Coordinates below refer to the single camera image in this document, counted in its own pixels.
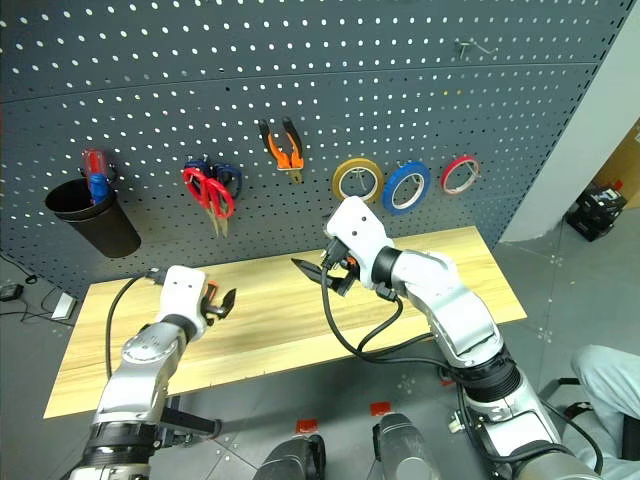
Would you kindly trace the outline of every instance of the gray pegboard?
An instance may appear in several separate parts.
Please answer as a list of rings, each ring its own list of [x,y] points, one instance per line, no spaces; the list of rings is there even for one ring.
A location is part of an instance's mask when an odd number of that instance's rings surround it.
[[[414,212],[394,217],[374,205],[391,235],[475,224],[493,245],[630,5],[220,3],[158,2],[156,9],[152,2],[114,2],[111,13],[102,2],[62,2],[55,11],[44,2],[3,2],[0,187],[6,253],[81,296],[91,282],[151,266],[320,248],[323,216],[338,205],[331,176],[356,156],[376,161],[385,175],[397,160],[421,160],[431,169],[431,190]],[[163,26],[170,33],[163,34]],[[499,54],[482,57],[472,49],[460,60],[456,37],[499,44]],[[211,45],[219,54],[205,57]],[[192,48],[198,53],[189,53]],[[174,49],[178,55],[170,53]],[[158,60],[153,51],[164,53]],[[103,61],[112,55],[117,62]],[[45,60],[58,68],[31,68]],[[305,63],[307,68],[298,67]],[[279,70],[256,72],[258,65]],[[276,171],[258,135],[259,118],[277,128],[283,115],[293,118],[305,146],[303,185]],[[143,239],[141,249],[125,259],[102,257],[44,208],[48,191],[77,175],[87,146],[110,151],[118,164],[120,202]],[[213,238],[207,216],[182,184],[186,154],[201,152],[241,166],[245,175],[228,239]],[[463,195],[445,195],[440,174],[463,153],[477,156],[482,177]]]

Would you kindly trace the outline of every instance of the yellow tape roll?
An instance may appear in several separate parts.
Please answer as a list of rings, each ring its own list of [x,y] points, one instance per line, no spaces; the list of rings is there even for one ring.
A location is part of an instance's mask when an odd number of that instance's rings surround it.
[[[365,172],[370,173],[375,180],[371,191],[360,196],[362,201],[371,203],[378,200],[380,195],[382,195],[382,190],[384,188],[384,175],[382,174],[380,167],[378,167],[375,162],[366,158],[352,158],[336,168],[336,171],[333,173],[333,179],[331,180],[331,189],[333,190],[333,194],[340,200],[347,198],[347,195],[342,190],[342,181],[348,174],[354,172],[354,170],[364,170]]]

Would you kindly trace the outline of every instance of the gray pants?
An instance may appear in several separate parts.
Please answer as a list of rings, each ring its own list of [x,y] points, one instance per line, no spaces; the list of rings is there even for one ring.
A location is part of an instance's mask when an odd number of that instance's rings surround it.
[[[589,345],[573,356],[571,366],[587,392],[594,412],[576,417],[598,443],[604,457],[605,480],[639,480],[640,462],[620,460],[624,415],[640,418],[640,357],[607,347]],[[563,443],[593,468],[591,446],[567,426]]]

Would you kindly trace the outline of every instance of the blue tape roll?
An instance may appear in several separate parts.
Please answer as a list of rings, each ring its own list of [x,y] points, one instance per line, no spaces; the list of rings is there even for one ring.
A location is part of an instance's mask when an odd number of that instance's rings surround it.
[[[416,193],[408,201],[402,204],[397,204],[393,201],[394,194],[400,184],[412,175],[416,175],[420,178],[420,185]],[[429,169],[420,162],[409,162],[406,165],[400,167],[398,170],[391,174],[391,177],[384,186],[384,192],[382,192],[382,204],[392,215],[402,215],[409,213],[415,209],[429,191],[429,183],[431,182],[431,172]]]

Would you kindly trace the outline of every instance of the red scissors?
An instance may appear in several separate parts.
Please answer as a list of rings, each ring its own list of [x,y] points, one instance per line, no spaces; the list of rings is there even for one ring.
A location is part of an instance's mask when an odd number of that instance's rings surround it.
[[[182,172],[182,179],[191,195],[209,215],[216,231],[216,237],[220,230],[222,235],[226,237],[229,228],[228,218],[235,211],[235,203],[229,190],[222,183],[207,177],[197,168],[185,168]]]

